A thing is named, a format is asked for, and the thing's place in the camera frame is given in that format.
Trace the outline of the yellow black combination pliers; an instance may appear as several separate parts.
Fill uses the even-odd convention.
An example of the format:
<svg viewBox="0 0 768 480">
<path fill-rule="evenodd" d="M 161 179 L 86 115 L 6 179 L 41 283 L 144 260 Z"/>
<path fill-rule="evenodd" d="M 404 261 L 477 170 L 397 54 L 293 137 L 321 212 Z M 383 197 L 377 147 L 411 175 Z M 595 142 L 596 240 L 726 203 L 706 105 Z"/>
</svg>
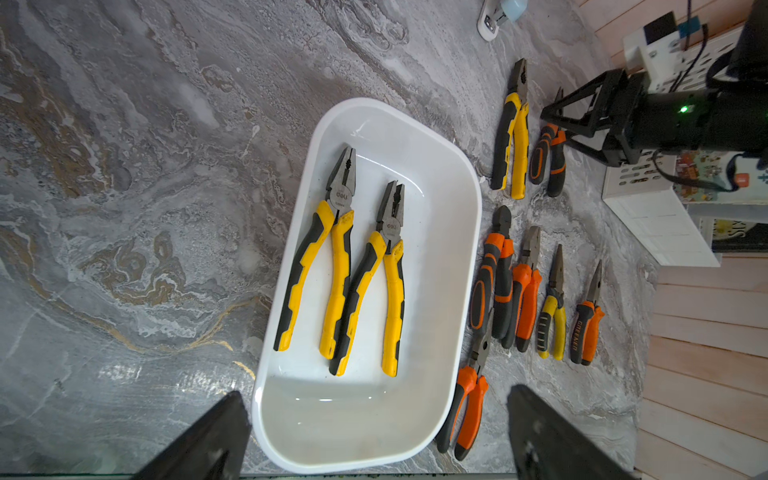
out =
<svg viewBox="0 0 768 480">
<path fill-rule="evenodd" d="M 527 60 L 521 58 L 513 66 L 509 78 L 501 119 L 495 135 L 490 182 L 492 190 L 506 190 L 507 184 L 510 184 L 510 196 L 515 200 L 525 197 L 529 166 L 530 105 L 527 93 Z"/>
</svg>

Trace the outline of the orange black small pliers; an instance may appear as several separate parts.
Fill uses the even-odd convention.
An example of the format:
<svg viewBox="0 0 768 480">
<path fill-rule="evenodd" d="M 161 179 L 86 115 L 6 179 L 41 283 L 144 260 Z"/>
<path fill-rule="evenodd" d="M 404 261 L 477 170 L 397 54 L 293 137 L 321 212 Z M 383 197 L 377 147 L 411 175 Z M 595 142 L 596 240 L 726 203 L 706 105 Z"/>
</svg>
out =
<svg viewBox="0 0 768 480">
<path fill-rule="evenodd" d="M 549 173 L 546 193 L 551 198 L 561 195 L 566 179 L 564 144 L 566 134 L 555 124 L 547 123 L 541 130 L 529 160 L 528 178 L 534 185 L 544 181 Z"/>
</svg>

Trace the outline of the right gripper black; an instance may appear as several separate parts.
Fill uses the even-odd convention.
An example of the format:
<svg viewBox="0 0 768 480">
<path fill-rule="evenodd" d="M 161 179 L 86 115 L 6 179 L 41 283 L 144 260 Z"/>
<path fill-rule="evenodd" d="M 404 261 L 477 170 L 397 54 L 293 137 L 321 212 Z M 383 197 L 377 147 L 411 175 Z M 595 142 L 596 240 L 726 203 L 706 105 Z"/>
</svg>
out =
<svg viewBox="0 0 768 480">
<path fill-rule="evenodd" d="M 546 106 L 566 145 L 607 166 L 646 150 L 736 152 L 767 165 L 767 84 L 713 79 L 705 89 L 650 93 L 646 73 L 604 72 Z"/>
</svg>

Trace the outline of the white plastic storage box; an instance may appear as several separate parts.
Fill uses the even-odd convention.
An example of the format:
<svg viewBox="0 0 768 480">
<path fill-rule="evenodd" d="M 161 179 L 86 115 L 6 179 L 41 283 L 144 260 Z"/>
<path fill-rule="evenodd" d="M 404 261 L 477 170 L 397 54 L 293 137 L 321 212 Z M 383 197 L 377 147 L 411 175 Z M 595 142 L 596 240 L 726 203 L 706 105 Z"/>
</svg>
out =
<svg viewBox="0 0 768 480">
<path fill-rule="evenodd" d="M 332 282 L 324 244 L 303 289 L 290 347 L 274 348 L 293 256 L 345 146 L 358 155 L 351 253 L 359 261 L 386 185 L 404 185 L 405 318 L 396 376 L 381 367 L 383 272 L 363 298 L 344 375 L 319 351 Z M 399 110 L 355 98 L 332 107 L 309 143 L 252 401 L 258 444 L 279 467 L 324 474 L 377 467 L 423 450 L 443 424 L 462 356 L 482 217 L 479 182 L 453 143 Z"/>
</svg>

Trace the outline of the orange long nose pliers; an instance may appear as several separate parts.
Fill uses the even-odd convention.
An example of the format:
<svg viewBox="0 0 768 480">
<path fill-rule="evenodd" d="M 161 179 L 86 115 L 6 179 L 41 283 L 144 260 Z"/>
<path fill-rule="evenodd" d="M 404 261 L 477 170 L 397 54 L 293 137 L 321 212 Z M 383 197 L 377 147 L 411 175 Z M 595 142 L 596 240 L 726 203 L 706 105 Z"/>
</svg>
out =
<svg viewBox="0 0 768 480">
<path fill-rule="evenodd" d="M 454 456 L 458 461 L 468 455 L 481 425 L 484 397 L 489 388 L 482 370 L 492 342 L 493 311 L 494 307 L 482 329 L 473 336 L 467 365 L 458 371 L 448 415 L 435 437 L 440 453 L 446 453 L 455 440 Z"/>
</svg>

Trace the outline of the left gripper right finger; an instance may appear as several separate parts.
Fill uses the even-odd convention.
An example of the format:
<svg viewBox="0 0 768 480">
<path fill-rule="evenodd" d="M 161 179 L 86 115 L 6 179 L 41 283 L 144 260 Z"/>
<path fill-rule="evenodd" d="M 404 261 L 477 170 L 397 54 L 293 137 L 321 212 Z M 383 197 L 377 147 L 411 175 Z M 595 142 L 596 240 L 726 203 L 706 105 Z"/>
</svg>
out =
<svg viewBox="0 0 768 480">
<path fill-rule="evenodd" d="M 513 386 L 507 406 L 520 479 L 633 478 L 528 386 Z"/>
</svg>

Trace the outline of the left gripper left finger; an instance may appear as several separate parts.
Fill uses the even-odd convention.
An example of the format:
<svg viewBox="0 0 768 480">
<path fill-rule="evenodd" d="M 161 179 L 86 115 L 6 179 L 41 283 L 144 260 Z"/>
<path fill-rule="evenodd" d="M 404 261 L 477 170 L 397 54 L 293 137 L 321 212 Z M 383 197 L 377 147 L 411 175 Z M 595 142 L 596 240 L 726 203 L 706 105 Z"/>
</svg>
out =
<svg viewBox="0 0 768 480">
<path fill-rule="evenodd" d="M 133 477 L 238 479 L 251 428 L 241 393 L 231 391 Z"/>
</svg>

